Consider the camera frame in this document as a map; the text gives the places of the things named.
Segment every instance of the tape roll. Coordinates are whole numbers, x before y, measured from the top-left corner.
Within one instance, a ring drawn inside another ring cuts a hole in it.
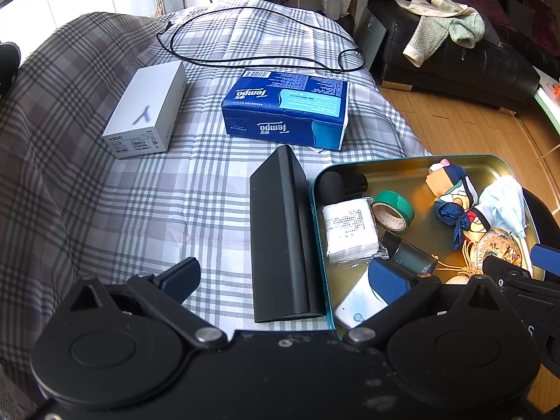
[[[414,209],[407,199],[394,191],[382,191],[373,200],[373,216],[383,227],[403,232],[414,219]]]

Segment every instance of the white box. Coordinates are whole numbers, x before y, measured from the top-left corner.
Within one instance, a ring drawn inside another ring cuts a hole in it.
[[[103,133],[113,154],[166,152],[186,86],[181,60],[138,69]]]

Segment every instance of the black leather sofa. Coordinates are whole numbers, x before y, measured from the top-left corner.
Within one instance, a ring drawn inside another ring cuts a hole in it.
[[[505,8],[506,0],[499,0]],[[387,29],[372,67],[382,81],[427,88],[518,111],[533,99],[539,75],[532,65],[560,77],[560,61],[532,40],[494,24],[502,41],[485,40],[474,49],[457,46],[449,38],[417,68],[403,55],[420,16],[394,0],[369,0],[368,8]]]

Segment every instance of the blue tissue pack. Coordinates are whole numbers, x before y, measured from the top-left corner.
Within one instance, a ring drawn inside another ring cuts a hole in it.
[[[246,70],[222,101],[231,136],[340,150],[348,124],[348,82]]]

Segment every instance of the plaid blanket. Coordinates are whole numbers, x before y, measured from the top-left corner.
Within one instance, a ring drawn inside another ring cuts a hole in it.
[[[173,60],[155,33],[171,20],[162,36],[169,41],[187,18],[228,6],[244,9],[197,19],[177,35],[178,52],[281,53],[337,67],[338,53],[353,47],[347,35],[344,41],[245,8],[271,8],[345,34],[321,15],[260,0],[157,18],[94,13],[58,29],[23,64],[0,103],[0,363],[19,386],[32,386],[30,349],[80,277],[124,283],[188,256],[200,261],[202,282],[185,306],[229,336],[235,329],[326,327],[322,318],[253,320],[249,176],[278,144],[225,133],[220,103],[242,70],[184,63],[188,85],[167,153],[119,161],[101,137],[136,70]],[[356,54],[347,58],[349,67],[361,63]],[[351,83],[349,125],[339,152],[293,147],[309,180],[333,163],[426,154],[366,69],[317,74]]]

